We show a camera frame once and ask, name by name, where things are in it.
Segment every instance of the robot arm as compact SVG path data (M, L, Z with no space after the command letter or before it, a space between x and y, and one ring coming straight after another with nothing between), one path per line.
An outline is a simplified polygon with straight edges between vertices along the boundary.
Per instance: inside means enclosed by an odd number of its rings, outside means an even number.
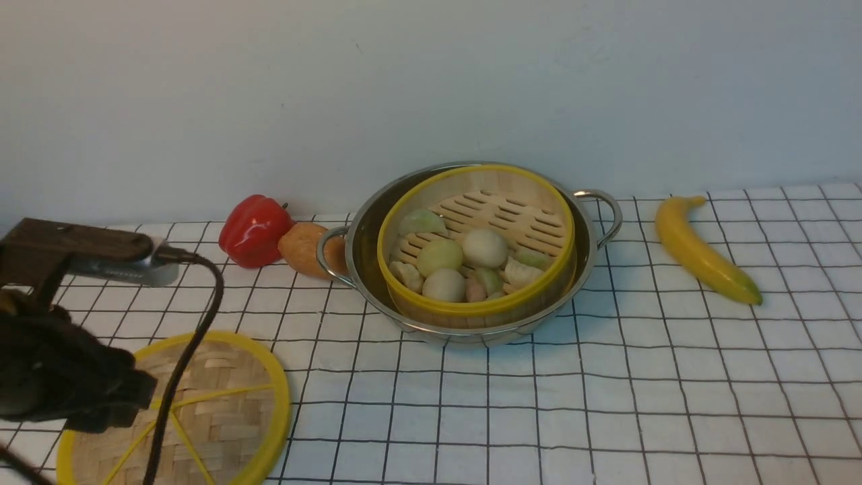
M143 234L23 219L0 241L0 419L66 419L66 429L88 433L131 426L156 380L52 301L67 274L164 286L188 256Z

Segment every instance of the woven bamboo lid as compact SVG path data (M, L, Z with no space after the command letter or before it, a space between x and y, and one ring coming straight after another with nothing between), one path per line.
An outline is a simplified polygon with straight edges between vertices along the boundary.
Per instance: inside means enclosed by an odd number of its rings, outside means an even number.
M191 334L139 350L137 368L159 380L150 409L130 428L64 431L57 476L63 485L141 483L160 397ZM157 484L262 483L290 424L287 378L272 353L250 338L213 331L197 348L174 397Z

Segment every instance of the grid tablecloth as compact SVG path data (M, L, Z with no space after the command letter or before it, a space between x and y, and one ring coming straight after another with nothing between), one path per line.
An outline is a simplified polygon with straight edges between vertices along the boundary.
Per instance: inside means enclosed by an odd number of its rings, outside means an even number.
M294 425L267 483L859 483L862 190L709 196L693 224L757 281L761 307L704 290L669 259L652 222L660 199L621 200L622 231L572 304L520 342L472 351L404 336L359 293L284 264L230 264L219 223L127 228L222 263L214 328L283 363ZM58 298L134 351L192 331L211 283L197 267L165 288L76 277ZM52 475L60 427L4 423L0 439ZM0 469L0 482L16 478Z

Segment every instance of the pot handle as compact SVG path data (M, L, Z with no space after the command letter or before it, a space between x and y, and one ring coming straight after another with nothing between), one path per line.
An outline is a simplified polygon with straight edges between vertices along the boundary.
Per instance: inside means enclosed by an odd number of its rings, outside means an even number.
M616 199L611 197L609 193L597 189L577 191L574 193L574 196L575 198L597 198L605 204L610 205L610 209L614 212L614 222L610 225L610 230L608 230L602 239L598 240L598 244L596 244L599 249L603 248L605 244L610 243L614 239L622 227L622 209L620 208L619 203L617 203Z
M323 236L321 236L320 241L317 242L317 264L321 265L323 271L326 271L330 276L355 290L356 284L353 283L353 280L343 274L336 273L335 270L329 266L329 263L326 262L326 256L323 254L323 248L326 247L327 241L329 241L333 237L343 236L347 234L348 229L349 228L347 226L341 226L334 229L330 229L323 233Z

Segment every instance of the potato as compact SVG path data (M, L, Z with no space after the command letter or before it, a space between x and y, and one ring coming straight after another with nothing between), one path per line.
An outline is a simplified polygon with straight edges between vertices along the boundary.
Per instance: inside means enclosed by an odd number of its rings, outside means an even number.
M287 264L297 273L332 280L329 273L317 263L317 242L327 228L314 223L300 222L290 228L278 240L278 252ZM347 275L346 245L343 237L333 237L323 248L323 255L329 266L338 274Z

